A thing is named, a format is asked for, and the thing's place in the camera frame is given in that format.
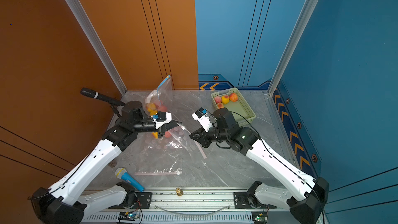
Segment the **pink peach with leaf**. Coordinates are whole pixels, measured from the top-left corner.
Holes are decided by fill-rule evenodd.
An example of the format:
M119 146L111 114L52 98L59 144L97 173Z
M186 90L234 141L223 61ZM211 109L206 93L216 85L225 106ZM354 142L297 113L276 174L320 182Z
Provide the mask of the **pink peach with leaf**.
M170 138L172 136L172 134L169 131L167 131L167 132L165 132L164 136L166 138Z

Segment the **pink-dotted zip bag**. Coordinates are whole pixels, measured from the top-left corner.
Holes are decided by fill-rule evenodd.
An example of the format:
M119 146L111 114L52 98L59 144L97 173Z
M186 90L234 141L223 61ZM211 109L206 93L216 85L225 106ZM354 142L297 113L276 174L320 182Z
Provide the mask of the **pink-dotted zip bag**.
M172 129L170 133L191 157L202 157L203 159L207 159L203 148L198 142L190 139L189 135L191 132L182 123L180 123L178 127Z
M151 132L145 135L145 149L168 150L174 148L174 141L170 133L161 135Z

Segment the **clear blue-zipper zip bag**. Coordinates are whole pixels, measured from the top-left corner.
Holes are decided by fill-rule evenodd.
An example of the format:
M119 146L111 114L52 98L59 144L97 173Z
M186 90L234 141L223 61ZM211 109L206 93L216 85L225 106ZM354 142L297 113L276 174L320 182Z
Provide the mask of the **clear blue-zipper zip bag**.
M157 106L157 108L162 105L166 106L168 109L167 112L169 112L173 105L172 84L173 81L171 75L165 77L164 80L146 97L145 109L147 103L154 103Z

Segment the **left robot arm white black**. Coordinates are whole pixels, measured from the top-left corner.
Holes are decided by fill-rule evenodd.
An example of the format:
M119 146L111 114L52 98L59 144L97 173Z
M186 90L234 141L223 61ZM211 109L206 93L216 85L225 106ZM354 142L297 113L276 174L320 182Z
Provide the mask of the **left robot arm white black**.
M89 155L50 188L41 187L33 193L30 201L37 218L43 224L79 224L85 217L112 206L134 206L136 193L144 191L144 187L123 169L116 173L121 182L110 189L85 197L82 193L140 133L163 136L178 125L169 112L149 116L141 102L127 102L115 125L105 132Z

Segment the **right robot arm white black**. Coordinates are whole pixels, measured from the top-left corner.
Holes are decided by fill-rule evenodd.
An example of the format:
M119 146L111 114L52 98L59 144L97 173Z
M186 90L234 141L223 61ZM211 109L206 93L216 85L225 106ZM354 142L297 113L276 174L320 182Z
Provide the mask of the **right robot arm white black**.
M243 127L226 108L214 113L200 108L192 114L201 128L190 138L202 147L225 142L228 147L259 164L274 176L283 187L271 187L255 181L247 190L247 200L253 208L272 205L288 210L301 224L315 224L324 218L329 183L322 177L314 178L297 168L273 150L252 126Z

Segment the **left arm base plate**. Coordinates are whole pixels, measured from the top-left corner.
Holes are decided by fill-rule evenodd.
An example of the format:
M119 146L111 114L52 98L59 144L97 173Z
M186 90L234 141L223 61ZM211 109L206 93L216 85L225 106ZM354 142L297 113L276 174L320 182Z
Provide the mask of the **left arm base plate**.
M108 209L149 209L151 200L152 192L129 192L121 204L111 206Z

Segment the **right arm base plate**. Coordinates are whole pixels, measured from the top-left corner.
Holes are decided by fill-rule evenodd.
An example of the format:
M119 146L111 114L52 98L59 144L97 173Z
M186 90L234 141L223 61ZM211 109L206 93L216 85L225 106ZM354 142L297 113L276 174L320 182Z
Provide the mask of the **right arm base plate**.
M258 206L254 206L253 203L249 202L248 199L248 194L247 192L234 192L233 193L233 198L234 198L234 206L236 209L276 209L276 206L273 205L264 205L260 204Z

